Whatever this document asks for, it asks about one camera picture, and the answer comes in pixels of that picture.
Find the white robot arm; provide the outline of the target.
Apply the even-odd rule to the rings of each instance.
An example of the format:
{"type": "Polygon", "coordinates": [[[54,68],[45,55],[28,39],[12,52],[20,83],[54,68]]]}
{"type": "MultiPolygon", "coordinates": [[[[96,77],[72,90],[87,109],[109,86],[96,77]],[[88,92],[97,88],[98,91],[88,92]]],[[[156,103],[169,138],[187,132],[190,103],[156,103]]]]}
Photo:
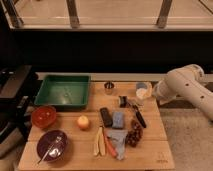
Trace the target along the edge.
{"type": "Polygon", "coordinates": [[[204,70],[196,64],[170,70],[153,87],[152,95],[164,103],[180,95],[213,121],[213,92],[201,84],[203,77],[204,70]]]}

